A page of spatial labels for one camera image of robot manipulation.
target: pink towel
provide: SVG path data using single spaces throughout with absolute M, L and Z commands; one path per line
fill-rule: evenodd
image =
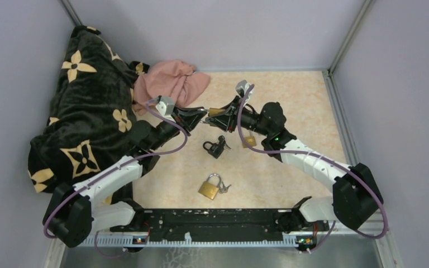
M 194 73 L 195 66 L 181 60 L 162 61 L 155 64 L 147 74 L 139 76 L 134 84 L 132 107 L 143 115 L 145 104 L 157 96 L 169 96 L 178 107 L 186 107 L 195 101 L 208 87 L 211 77 Z

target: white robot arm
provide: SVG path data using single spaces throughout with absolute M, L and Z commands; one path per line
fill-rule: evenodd
M 90 233 L 114 226 L 131 223 L 136 208 L 131 202 L 102 205 L 103 200 L 123 186 L 137 180 L 152 170 L 159 155 L 178 151 L 186 143 L 169 152 L 153 153 L 180 130 L 189 136 L 195 126 L 206 115 L 202 107 L 178 108 L 172 99 L 159 97 L 156 105 L 163 119 L 156 127 L 147 121 L 133 123 L 129 133 L 132 149 L 112 166 L 99 174 L 72 186 L 62 183 L 55 188 L 44 216 L 44 233 L 55 237 L 67 246 L 79 245 Z
M 311 150 L 300 140 L 288 142 L 282 150 L 298 150 L 299 147 L 302 148 L 302 150 L 310 151 L 312 154 L 317 154 L 317 152 Z M 305 173 L 321 182 L 330 192 L 333 192 L 333 185 L 336 182 L 335 178 L 341 178 L 346 175 L 346 172 L 340 171 L 328 163 L 319 161 L 319 158 L 311 155 L 281 154 L 281 156 L 283 163 L 293 165 L 303 170 Z M 92 217 L 94 219 L 91 233 L 109 229 L 114 226 L 125 226 L 132 221 L 135 211 L 132 206 L 125 202 L 101 206 L 101 202 L 107 196 L 124 185 L 142 177 L 142 166 L 137 161 L 121 167 L 122 164 L 130 162 L 132 159 L 133 157 L 131 156 L 124 156 L 120 161 L 105 170 L 105 172 L 107 172 L 117 169 L 116 172 L 109 174 L 104 180 L 98 181 L 80 193 L 80 195 L 84 197 L 89 197 L 89 201 L 91 202 Z M 79 189 L 88 185 L 104 175 L 105 172 L 81 183 L 74 184 L 73 187 Z M 333 197 L 311 198 L 300 206 L 300 212 L 307 222 L 338 220 L 333 211 L 332 204 Z
M 266 153 L 280 162 L 303 170 L 332 193 L 331 197 L 302 200 L 298 205 L 304 220 L 307 223 L 339 220 L 345 226 L 358 230 L 379 208 L 377 201 L 383 203 L 369 168 L 361 163 L 350 166 L 332 161 L 302 143 L 285 129 L 287 119 L 278 102 L 266 103 L 260 113 L 252 106 L 247 109 L 245 104 L 251 97 L 253 87 L 245 80 L 239 82 L 236 86 L 239 96 L 230 104 L 214 109 L 216 113 L 209 113 L 206 123 L 228 132 L 240 126 L 266 136 L 262 140 L 264 151 L 246 145 L 254 151 Z

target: gold padlock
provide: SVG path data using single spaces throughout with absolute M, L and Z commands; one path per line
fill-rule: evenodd
M 247 144 L 249 144 L 250 146 L 254 147 L 256 146 L 258 143 L 256 142 L 256 138 L 254 137 L 254 135 L 252 134 L 251 131 L 249 131 L 249 136 L 244 137 L 244 140 L 247 141 Z M 244 142 L 242 143 L 242 146 L 244 148 L 247 148 L 247 146 L 244 144 Z
M 210 108 L 208 110 L 208 116 L 214 116 L 215 114 L 219 114 L 221 112 L 224 112 L 226 109 L 222 109 L 222 108 Z
M 214 177 L 214 176 L 220 179 L 218 182 L 218 185 L 216 186 L 208 182 L 211 179 L 211 177 Z M 220 190 L 220 186 L 221 186 L 221 176 L 219 176 L 218 174 L 211 174 L 210 176 L 208 176 L 208 179 L 206 179 L 206 181 L 203 182 L 198 192 L 204 195 L 205 197 L 213 200 L 216 194 L 218 193 L 218 191 Z

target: padlock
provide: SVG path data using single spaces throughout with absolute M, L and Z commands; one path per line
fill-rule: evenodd
M 226 109 L 222 109 L 222 108 L 210 108 L 208 110 L 208 117 L 210 116 L 214 116 L 215 114 L 219 114 L 221 112 L 224 112 Z
M 258 143 L 256 142 L 256 138 L 254 137 L 254 135 L 252 134 L 251 131 L 249 131 L 249 136 L 244 137 L 244 140 L 247 141 L 247 144 L 249 144 L 250 146 L 254 147 L 256 146 Z M 247 146 L 244 144 L 244 142 L 242 143 L 242 146 L 244 148 L 247 148 Z
M 211 177 L 214 177 L 214 176 L 220 179 L 218 182 L 218 185 L 216 186 L 208 182 L 211 179 Z M 218 174 L 211 174 L 210 176 L 208 176 L 208 179 L 206 179 L 206 181 L 203 182 L 198 192 L 204 195 L 205 197 L 213 200 L 216 194 L 218 193 L 218 191 L 220 190 L 220 186 L 221 186 L 221 176 L 219 176 Z
M 218 159 L 218 157 L 223 153 L 225 148 L 227 148 L 228 150 L 231 149 L 228 144 L 226 144 L 226 138 L 223 135 L 218 137 L 217 143 L 209 141 L 205 141 L 203 143 L 203 149 L 205 149 L 215 159 Z

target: lavender wall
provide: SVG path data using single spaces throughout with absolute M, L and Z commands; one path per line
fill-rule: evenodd
M 405 267 L 429 267 L 429 1 L 377 1 L 334 78 Z
M 202 70 L 326 69 L 364 0 L 71 0 L 126 61 Z
M 42 131 L 72 24 L 57 0 L 0 0 L 0 267 L 42 267 L 50 197 L 27 175 L 30 139 Z

